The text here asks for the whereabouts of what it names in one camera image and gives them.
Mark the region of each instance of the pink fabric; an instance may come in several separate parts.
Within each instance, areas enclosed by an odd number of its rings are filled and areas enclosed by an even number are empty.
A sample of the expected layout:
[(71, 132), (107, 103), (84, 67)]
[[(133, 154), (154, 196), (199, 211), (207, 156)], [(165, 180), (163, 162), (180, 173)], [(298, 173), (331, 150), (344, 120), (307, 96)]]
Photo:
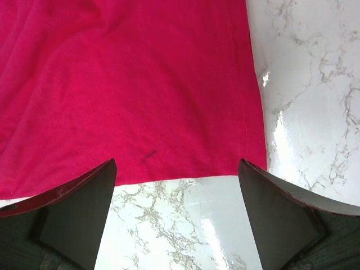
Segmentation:
[(245, 0), (0, 1), (0, 198), (266, 167)]

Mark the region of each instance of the dark mark on fabric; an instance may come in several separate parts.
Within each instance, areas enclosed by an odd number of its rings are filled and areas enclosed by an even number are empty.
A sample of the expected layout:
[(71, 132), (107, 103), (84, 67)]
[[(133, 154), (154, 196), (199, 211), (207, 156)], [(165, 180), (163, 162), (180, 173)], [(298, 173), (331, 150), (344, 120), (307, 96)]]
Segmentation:
[(141, 163), (145, 163), (149, 158), (154, 156), (157, 153), (156, 150), (152, 150), (150, 153), (144, 156), (144, 158), (141, 160)]

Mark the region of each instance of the white marble surface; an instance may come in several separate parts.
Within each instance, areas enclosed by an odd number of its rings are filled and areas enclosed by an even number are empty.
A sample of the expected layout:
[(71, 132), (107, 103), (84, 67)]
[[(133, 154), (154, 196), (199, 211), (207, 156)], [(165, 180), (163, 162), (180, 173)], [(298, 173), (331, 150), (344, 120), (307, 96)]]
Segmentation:
[[(360, 2), (247, 3), (270, 172), (360, 206)], [(260, 270), (245, 213), (236, 177), (117, 187), (96, 269)]]
[(247, 4), (269, 171), (360, 206), (360, 1)]
[(239, 180), (117, 187), (95, 269), (261, 269)]

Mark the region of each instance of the marble floor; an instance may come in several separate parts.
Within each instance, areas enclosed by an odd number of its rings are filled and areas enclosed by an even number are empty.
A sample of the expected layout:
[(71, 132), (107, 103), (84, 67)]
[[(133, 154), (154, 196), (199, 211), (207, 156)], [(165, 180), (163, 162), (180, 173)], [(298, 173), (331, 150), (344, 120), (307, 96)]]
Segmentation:
[[(269, 171), (360, 206), (360, 2), (247, 5)], [(260, 270), (237, 178), (117, 187), (96, 269)]]

